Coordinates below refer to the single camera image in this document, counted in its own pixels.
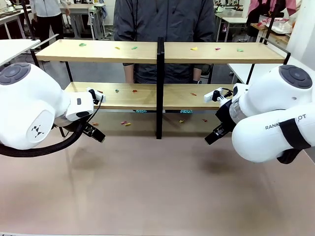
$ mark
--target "pink jacket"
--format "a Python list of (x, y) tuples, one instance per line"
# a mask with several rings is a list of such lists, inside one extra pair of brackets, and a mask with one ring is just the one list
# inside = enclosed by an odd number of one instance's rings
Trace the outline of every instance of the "pink jacket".
[[(270, 1), (270, 11), (273, 11), (276, 5), (277, 0)], [(259, 6), (258, 0), (251, 0), (248, 14)], [(292, 15), (296, 12), (296, 1), (295, 0), (285, 0), (285, 6), (289, 15)]]

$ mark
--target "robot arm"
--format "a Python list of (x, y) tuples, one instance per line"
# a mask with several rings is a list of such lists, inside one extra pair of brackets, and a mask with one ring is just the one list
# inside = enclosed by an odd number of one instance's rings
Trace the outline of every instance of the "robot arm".
[(206, 141), (212, 144), (228, 132), (237, 153), (252, 162), (277, 158), (292, 162), (303, 149), (315, 146), (312, 80), (302, 69), (283, 65), (251, 86), (236, 84), (232, 100), (219, 100), (221, 121)]
[[(87, 92), (65, 92), (32, 64), (16, 63), (0, 73), (0, 101), (0, 143), (4, 145), (1, 154), (53, 153), (69, 146), (69, 141), (77, 140), (82, 133), (100, 142), (104, 140), (105, 135), (88, 124), (94, 104), (105, 101), (104, 95), (90, 88)], [(30, 149), (41, 143), (53, 126), (64, 127), (74, 134), (57, 146)]]

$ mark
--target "gray jacket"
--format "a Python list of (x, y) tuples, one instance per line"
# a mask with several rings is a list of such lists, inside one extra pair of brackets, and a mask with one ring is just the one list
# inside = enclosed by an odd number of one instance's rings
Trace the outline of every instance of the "gray jacket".
[[(114, 39), (117, 41), (212, 42), (213, 0), (116, 0)], [(193, 68), (201, 65), (166, 64), (165, 83), (192, 81)], [(155, 84), (156, 65), (136, 64), (135, 81)]]

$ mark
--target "black pants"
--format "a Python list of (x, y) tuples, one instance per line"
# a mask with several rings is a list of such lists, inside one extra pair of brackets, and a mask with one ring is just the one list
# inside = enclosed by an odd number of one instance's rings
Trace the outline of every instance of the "black pants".
[[(48, 17), (37, 17), (37, 27), (39, 31), (39, 39), (40, 41), (44, 41), (49, 38), (49, 29), (50, 26), (54, 32), (54, 34), (58, 33), (58, 37), (63, 38), (63, 15), (60, 13), (58, 16), (48, 16)], [(44, 49), (49, 45), (49, 42), (44, 43), (41, 48)]]

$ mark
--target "hand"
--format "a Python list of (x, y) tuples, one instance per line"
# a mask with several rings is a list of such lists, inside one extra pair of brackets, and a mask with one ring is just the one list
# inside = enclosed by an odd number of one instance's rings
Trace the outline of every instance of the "hand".
[(66, 8), (66, 9), (65, 9), (65, 15), (66, 15), (66, 16), (69, 16), (69, 15), (70, 15), (70, 9), (69, 9), (69, 8)]

